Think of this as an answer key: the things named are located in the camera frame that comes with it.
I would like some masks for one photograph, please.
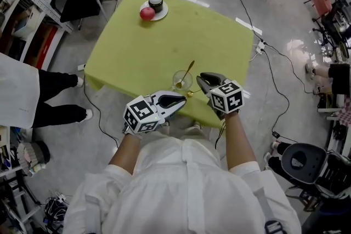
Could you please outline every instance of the white shirt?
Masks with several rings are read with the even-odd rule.
[[[0,53],[0,125],[31,128],[39,95],[38,69]]]
[[[301,233],[271,171],[261,172],[257,162],[223,170],[205,142],[168,136],[143,147],[133,176],[115,165],[87,174],[68,207],[64,234],[86,233],[85,219],[93,219],[86,195],[97,199],[103,234],[263,234],[266,218],[254,195],[260,189],[287,233]]]

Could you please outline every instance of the power strip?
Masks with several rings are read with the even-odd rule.
[[[261,49],[264,50],[264,44],[263,44],[263,42],[260,41],[260,42],[258,43],[258,46],[256,47],[256,53],[262,55]]]

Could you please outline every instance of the shoe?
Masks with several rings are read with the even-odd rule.
[[[311,79],[313,79],[314,76],[315,76],[315,74],[313,73],[313,69],[314,69],[314,67],[313,67],[313,65],[310,62],[305,64],[305,71],[306,71],[307,74],[310,75]]]
[[[81,120],[79,123],[82,123],[86,120],[92,119],[93,118],[93,111],[91,109],[87,109],[87,117]]]
[[[319,95],[320,94],[320,83],[316,83],[313,89],[313,94]]]
[[[199,128],[200,130],[202,130],[202,125],[201,125],[198,121],[195,121],[195,122],[194,122],[193,127],[197,127],[197,128]]]
[[[268,166],[268,160],[272,157],[272,155],[267,152],[264,156],[263,156],[263,159],[264,159],[264,169],[265,170],[271,170],[271,168]]]
[[[84,84],[84,80],[81,77],[78,77],[78,82],[76,87],[82,88]]]
[[[272,144],[271,144],[270,147],[271,147],[273,150],[276,150],[276,149],[278,148],[279,143],[280,143],[280,141],[275,140],[275,141],[272,142]]]

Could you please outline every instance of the black cable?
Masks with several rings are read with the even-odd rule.
[[[302,83],[304,92],[305,92],[306,94],[313,94],[313,92],[307,92],[307,91],[306,91],[305,84],[304,84],[304,83],[302,82],[302,80],[296,75],[294,66],[293,66],[292,61],[290,60],[290,58],[289,58],[288,56],[282,54],[281,52],[279,52],[277,49],[275,49],[272,45],[269,45],[267,42],[264,42],[264,43],[265,43],[266,46],[273,48],[279,55],[284,56],[284,57],[286,57],[286,58],[289,60],[289,62],[290,62],[290,64],[291,64],[291,67],[292,67],[292,73],[294,73],[295,77]]]
[[[274,132],[274,127],[275,127],[276,123],[278,122],[280,116],[284,115],[284,114],[287,112],[287,110],[289,109],[289,107],[290,107],[290,101],[289,101],[289,99],[286,97],[286,95],[284,95],[284,94],[282,94],[281,92],[279,92],[278,88],[276,87],[276,84],[275,84],[275,81],[274,81],[274,76],[273,76],[273,71],[272,71],[272,66],[270,65],[269,57],[268,57],[268,55],[267,55],[267,53],[266,53],[265,50],[263,50],[263,49],[261,49],[261,50],[262,50],[262,52],[264,52],[265,55],[267,56],[268,64],[269,64],[269,69],[270,69],[270,73],[272,74],[273,84],[274,84],[274,87],[275,87],[276,91],[278,92],[278,94],[280,94],[281,96],[283,96],[283,97],[287,100],[287,108],[286,108],[286,110],[285,110],[283,113],[279,114],[279,115],[278,115],[278,118],[277,118],[276,121],[274,122],[274,125],[273,125],[273,127],[272,127],[272,133],[273,133],[273,132]]]
[[[99,113],[100,113],[100,116],[99,116],[99,129],[100,129],[100,131],[101,131],[103,134],[109,136],[111,139],[113,139],[113,140],[115,141],[116,145],[117,145],[117,148],[118,148],[118,143],[117,143],[117,139],[118,139],[118,138],[115,138],[115,137],[109,135],[108,133],[106,133],[105,131],[103,131],[103,130],[101,129],[100,122],[101,122],[101,114],[102,114],[102,113],[101,113],[101,110],[100,110],[96,105],[94,105],[94,104],[92,103],[92,101],[90,101],[90,98],[88,97],[88,95],[87,95],[87,93],[86,93],[86,76],[85,76],[85,75],[84,75],[84,79],[83,79],[83,91],[84,91],[84,95],[87,97],[88,101],[89,101],[89,102],[99,111]]]
[[[295,140],[292,140],[292,139],[286,138],[286,137],[284,137],[284,136],[282,136],[282,135],[280,135],[279,137],[280,137],[280,138],[283,138],[283,139],[291,140],[291,141],[293,141],[293,142],[297,142],[297,141],[295,141]]]
[[[289,60],[289,62],[291,63],[292,73],[293,73],[293,74],[295,75],[295,77],[303,84],[303,90],[304,90],[304,92],[305,92],[306,94],[313,94],[313,92],[307,92],[307,91],[306,91],[305,84],[304,84],[304,83],[302,82],[302,80],[296,75],[294,66],[293,66],[292,61],[290,60],[290,58],[289,58],[288,56],[282,54],[281,52],[279,52],[279,51],[278,51],[277,49],[275,49],[272,45],[269,45],[266,41],[264,41],[260,36],[257,35],[257,33],[255,32],[255,30],[254,30],[254,28],[253,28],[253,24],[252,24],[251,18],[250,18],[250,16],[249,16],[248,12],[247,12],[247,9],[246,9],[246,7],[245,7],[243,1],[240,0],[240,2],[241,2],[241,5],[243,6],[243,8],[244,8],[244,10],[245,10],[245,12],[246,12],[246,15],[247,15],[247,17],[248,17],[248,19],[249,19],[249,21],[250,21],[251,29],[252,29],[254,35],[256,35],[256,37],[259,38],[259,40],[260,40],[264,45],[273,48],[276,52],[278,52],[279,55],[286,57],[286,58]]]
[[[214,143],[214,149],[217,149],[217,143],[218,143],[220,137],[222,136],[224,130],[225,130],[225,121],[224,121],[224,123],[223,123],[223,125],[222,125],[222,127],[221,127],[221,129],[220,129],[220,131],[219,131],[217,140],[216,140],[216,142]]]

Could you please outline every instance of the concrete floor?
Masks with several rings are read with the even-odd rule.
[[[239,0],[190,1],[204,5],[233,20],[238,18],[249,22]],[[311,91],[313,85],[305,77],[304,64],[309,60],[315,64],[325,64],[330,59],[321,55],[318,35],[312,32],[314,24],[311,18],[315,16],[315,11],[311,4],[304,5],[304,1],[306,0],[243,0],[253,25],[262,30],[264,40],[291,58],[296,74],[306,84],[307,91]],[[114,4],[105,2],[103,6],[107,14],[111,15]],[[75,31],[71,35],[66,34],[49,70],[77,73],[82,77],[83,73],[76,71],[77,65],[87,61],[105,24],[100,14],[85,19],[81,31]],[[252,56],[255,54],[255,48],[253,46]],[[286,58],[271,48],[267,48],[266,51],[273,68],[276,85],[290,100],[290,108],[279,119],[275,131],[300,142],[324,146],[329,123],[316,111],[318,99],[304,93],[302,83],[293,75],[290,62]],[[265,55],[257,56],[250,62],[244,88],[249,92],[250,98],[245,101],[246,105],[241,109],[240,117],[257,160],[263,167],[263,155],[270,150],[270,144],[273,141],[271,128],[277,116],[284,112],[287,106],[286,100],[274,88]],[[109,134],[121,139],[122,112],[131,98],[106,87],[99,92],[94,92],[89,85],[87,85],[87,94],[102,110],[101,127]],[[50,103],[52,105],[78,104],[91,108],[83,89],[80,88],[68,89]],[[99,130],[99,114],[96,109],[93,110],[94,117],[90,121],[36,130],[36,139],[44,140],[52,154],[52,160],[48,163],[47,169],[27,180],[31,190],[41,202],[50,196],[50,192],[59,191],[66,195],[73,195],[84,179],[85,173],[100,172],[116,151],[115,142]],[[218,130],[212,130],[211,141],[214,141],[217,136]],[[222,157],[224,144],[225,140],[222,137],[218,144]],[[286,190],[290,184],[278,178],[283,189]],[[292,204],[303,221],[306,213],[302,212],[302,205],[297,201],[292,201]]]

